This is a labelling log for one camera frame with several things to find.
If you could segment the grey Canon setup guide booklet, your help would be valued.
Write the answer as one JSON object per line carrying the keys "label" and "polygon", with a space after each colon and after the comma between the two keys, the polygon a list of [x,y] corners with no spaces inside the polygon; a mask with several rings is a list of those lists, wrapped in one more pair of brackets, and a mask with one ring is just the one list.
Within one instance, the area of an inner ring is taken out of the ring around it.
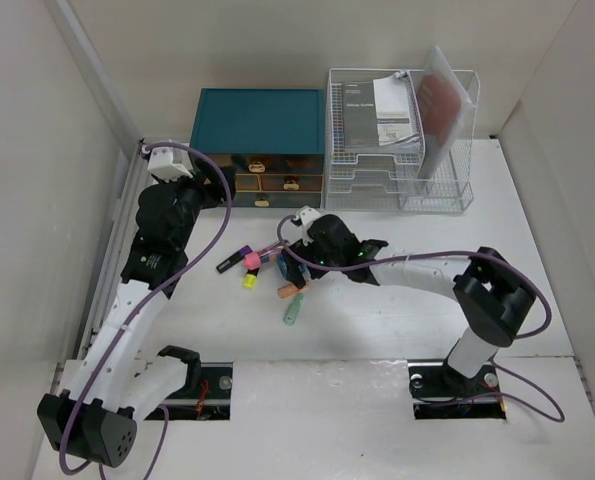
{"label": "grey Canon setup guide booklet", "polygon": [[346,82],[341,88],[347,150],[403,153],[420,146],[405,71],[370,81]]}

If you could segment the blue round plastic jar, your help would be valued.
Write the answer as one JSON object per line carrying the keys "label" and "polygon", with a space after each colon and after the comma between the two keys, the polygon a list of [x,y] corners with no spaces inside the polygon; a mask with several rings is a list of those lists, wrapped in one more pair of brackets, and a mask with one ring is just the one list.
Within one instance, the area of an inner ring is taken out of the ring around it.
{"label": "blue round plastic jar", "polygon": [[297,262],[291,256],[281,255],[277,259],[277,265],[282,276],[298,289],[306,286],[309,279],[309,272],[306,266]]}

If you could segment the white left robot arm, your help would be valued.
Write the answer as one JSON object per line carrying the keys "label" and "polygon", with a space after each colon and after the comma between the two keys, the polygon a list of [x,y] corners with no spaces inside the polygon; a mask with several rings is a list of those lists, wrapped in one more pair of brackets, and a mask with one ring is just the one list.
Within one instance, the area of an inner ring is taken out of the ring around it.
{"label": "white left robot arm", "polygon": [[133,362],[156,317],[182,275],[197,264],[185,249],[200,213],[235,198],[234,174],[183,174],[156,179],[137,203],[136,233],[106,319],[70,383],[40,400],[37,416],[62,472],[72,476],[91,464],[120,466],[128,457],[139,422],[175,393],[200,387],[198,353],[167,346],[145,372]]}

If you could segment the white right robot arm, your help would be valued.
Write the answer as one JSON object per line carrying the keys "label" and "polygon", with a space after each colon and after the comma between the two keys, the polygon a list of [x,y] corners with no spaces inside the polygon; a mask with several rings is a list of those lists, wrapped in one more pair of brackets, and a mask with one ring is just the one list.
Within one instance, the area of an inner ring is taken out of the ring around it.
{"label": "white right robot arm", "polygon": [[336,215],[303,207],[287,220],[301,230],[300,240],[284,246],[296,286],[304,284],[304,270],[311,279],[338,272],[358,284],[421,290],[459,305],[467,328],[440,369],[442,386],[454,394],[472,387],[488,360],[514,343],[537,298],[534,284],[494,249],[384,256],[387,242],[359,240]]}

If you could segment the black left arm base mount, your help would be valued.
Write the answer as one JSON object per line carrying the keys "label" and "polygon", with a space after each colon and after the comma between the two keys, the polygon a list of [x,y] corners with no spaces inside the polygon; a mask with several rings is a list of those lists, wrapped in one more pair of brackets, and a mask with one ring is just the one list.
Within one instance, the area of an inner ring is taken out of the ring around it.
{"label": "black left arm base mount", "polygon": [[230,419],[232,363],[203,362],[198,352],[173,345],[161,349],[155,359],[160,358],[174,358],[186,366],[185,383],[163,401],[172,421]]}

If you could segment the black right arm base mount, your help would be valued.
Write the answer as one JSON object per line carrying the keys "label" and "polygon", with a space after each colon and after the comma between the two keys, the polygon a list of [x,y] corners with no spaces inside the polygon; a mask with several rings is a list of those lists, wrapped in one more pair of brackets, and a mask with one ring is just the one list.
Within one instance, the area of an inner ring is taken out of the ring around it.
{"label": "black right arm base mount", "polygon": [[409,362],[409,392],[416,420],[505,420],[503,401],[494,393],[496,369],[485,364],[473,379],[449,369],[440,360]]}

